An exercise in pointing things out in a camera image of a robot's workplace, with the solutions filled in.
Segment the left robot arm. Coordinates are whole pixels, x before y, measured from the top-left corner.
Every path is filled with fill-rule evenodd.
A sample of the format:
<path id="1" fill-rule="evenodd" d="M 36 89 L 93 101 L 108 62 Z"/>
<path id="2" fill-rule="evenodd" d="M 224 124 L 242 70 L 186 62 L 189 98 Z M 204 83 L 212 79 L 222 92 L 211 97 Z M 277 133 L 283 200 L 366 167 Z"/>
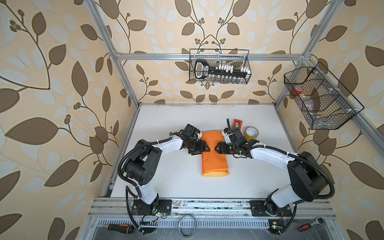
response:
<path id="1" fill-rule="evenodd" d="M 188 124 L 183 130 L 171 132 L 163 140 L 139 140 L 128 151 L 118 164 L 118 176 L 124 182 L 131 184 L 137 191 L 137 198 L 149 206 L 157 205 L 159 199 L 151 183 L 155 176 L 161 156 L 186 149 L 191 156 L 210 152 L 211 149 L 202 140 L 200 130 Z"/>

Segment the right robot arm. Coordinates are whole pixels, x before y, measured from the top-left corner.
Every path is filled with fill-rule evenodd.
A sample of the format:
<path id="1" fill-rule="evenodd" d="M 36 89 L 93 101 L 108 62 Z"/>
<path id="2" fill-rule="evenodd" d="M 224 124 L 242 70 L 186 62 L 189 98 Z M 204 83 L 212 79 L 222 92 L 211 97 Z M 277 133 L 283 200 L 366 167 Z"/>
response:
<path id="1" fill-rule="evenodd" d="M 258 140 L 247 140 L 237 128 L 225 128 L 222 134 L 224 141 L 215 147 L 219 154 L 261 160 L 288 173 L 290 182 L 269 194 L 265 200 L 264 210 L 269 215 L 277 215 L 290 204 L 297 205 L 334 196 L 336 190 L 331 177 L 322 170 L 310 153 L 290 153 Z"/>

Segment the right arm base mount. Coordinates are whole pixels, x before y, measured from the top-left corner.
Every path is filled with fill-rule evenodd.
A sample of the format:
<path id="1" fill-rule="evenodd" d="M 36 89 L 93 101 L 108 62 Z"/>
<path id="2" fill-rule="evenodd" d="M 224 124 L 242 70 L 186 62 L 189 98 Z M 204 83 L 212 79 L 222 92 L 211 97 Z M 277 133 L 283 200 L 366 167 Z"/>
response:
<path id="1" fill-rule="evenodd" d="M 279 208 L 272 201 L 252 200 L 250 209 L 253 217 L 292 217 L 293 212 L 289 206 Z"/>

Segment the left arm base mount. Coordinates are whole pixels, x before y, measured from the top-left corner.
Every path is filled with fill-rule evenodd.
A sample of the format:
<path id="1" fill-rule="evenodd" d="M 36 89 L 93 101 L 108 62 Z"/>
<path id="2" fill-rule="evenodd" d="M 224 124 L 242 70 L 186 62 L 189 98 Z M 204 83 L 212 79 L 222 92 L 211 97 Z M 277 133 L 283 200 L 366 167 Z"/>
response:
<path id="1" fill-rule="evenodd" d="M 172 200 L 155 200 L 151 205 L 145 204 L 142 200 L 134 200 L 132 211 L 135 215 L 153 215 L 159 217 L 169 216 L 172 211 Z"/>

